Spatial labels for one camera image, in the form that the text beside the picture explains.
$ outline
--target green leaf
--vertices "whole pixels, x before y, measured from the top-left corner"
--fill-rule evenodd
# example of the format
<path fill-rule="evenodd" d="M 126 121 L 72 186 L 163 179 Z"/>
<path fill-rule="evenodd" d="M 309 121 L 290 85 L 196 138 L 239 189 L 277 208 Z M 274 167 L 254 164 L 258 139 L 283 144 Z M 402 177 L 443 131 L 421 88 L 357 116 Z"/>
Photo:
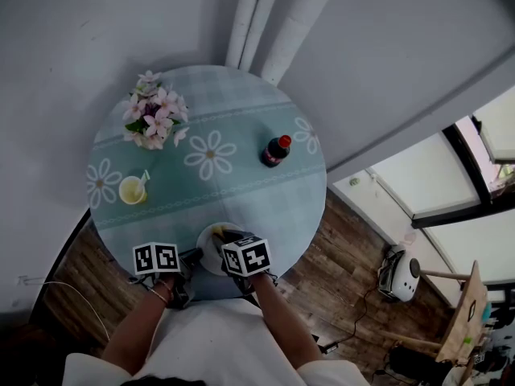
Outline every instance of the green leaf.
<path fill-rule="evenodd" d="M 131 132 L 141 133 L 143 134 L 143 130 L 146 128 L 146 123 L 143 119 L 139 119 L 136 121 L 133 121 L 132 123 L 129 123 L 126 125 L 126 129 Z"/>

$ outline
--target flower bouquet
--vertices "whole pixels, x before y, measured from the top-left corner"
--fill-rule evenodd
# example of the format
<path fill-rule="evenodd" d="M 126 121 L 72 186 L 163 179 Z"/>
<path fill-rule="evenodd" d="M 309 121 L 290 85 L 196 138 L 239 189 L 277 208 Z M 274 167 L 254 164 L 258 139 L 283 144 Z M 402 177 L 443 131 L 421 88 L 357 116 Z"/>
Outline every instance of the flower bouquet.
<path fill-rule="evenodd" d="M 187 106 L 184 98 L 171 89 L 162 87 L 161 73 L 148 70 L 139 75 L 134 92 L 129 101 L 123 101 L 126 109 L 123 120 L 126 124 L 125 140 L 135 142 L 146 149 L 162 149 L 164 142 L 173 133 L 175 147 L 186 137 L 189 127 L 178 126 L 187 123 Z"/>

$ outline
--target glass cup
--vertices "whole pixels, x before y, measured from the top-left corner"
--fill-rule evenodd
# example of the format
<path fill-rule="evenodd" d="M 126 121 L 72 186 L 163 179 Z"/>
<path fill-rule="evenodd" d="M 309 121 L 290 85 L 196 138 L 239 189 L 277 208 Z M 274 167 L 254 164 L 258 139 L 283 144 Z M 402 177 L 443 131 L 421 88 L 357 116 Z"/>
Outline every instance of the glass cup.
<path fill-rule="evenodd" d="M 143 186 L 143 190 L 141 193 L 136 194 L 138 184 L 139 178 L 137 178 L 136 176 L 128 176 L 120 182 L 118 194 L 120 195 L 120 199 L 122 199 L 123 203 L 139 204 L 146 201 L 145 186 Z"/>

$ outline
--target white shirt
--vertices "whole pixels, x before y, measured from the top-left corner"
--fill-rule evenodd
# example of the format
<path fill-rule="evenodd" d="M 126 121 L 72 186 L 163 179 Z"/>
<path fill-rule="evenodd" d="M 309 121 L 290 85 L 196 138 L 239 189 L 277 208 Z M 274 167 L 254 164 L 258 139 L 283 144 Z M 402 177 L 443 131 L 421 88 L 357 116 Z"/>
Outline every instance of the white shirt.
<path fill-rule="evenodd" d="M 344 360 L 320 360 L 293 369 L 261 311 L 243 299 L 165 310 L 149 357 L 134 378 L 104 360 L 69 355 L 63 386 L 118 386 L 147 375 L 203 380 L 208 386 L 368 386 L 356 365 Z"/>

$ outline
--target bracelet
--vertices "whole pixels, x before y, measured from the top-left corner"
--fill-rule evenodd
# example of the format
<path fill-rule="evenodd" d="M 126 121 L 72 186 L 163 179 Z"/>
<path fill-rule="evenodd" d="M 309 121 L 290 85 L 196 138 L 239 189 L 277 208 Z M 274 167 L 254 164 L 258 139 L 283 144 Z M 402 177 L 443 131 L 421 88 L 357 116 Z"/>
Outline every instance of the bracelet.
<path fill-rule="evenodd" d="M 147 288 L 147 289 L 148 289 L 150 292 L 152 292 L 153 294 L 155 294 L 158 298 L 160 298 L 160 299 L 163 301 L 163 303 L 165 304 L 165 306 L 168 306 L 168 302 L 167 302 L 167 300 L 166 300 L 163 296 L 161 296 L 158 292 L 156 292 L 156 291 L 155 291 L 154 289 L 152 289 L 151 287 L 149 287 L 149 288 Z"/>
<path fill-rule="evenodd" d="M 156 282 L 158 283 L 162 283 L 164 287 L 166 287 L 168 289 L 168 292 L 170 292 L 170 295 L 171 295 L 171 287 L 164 281 L 164 280 L 161 280 L 161 279 L 157 279 Z"/>

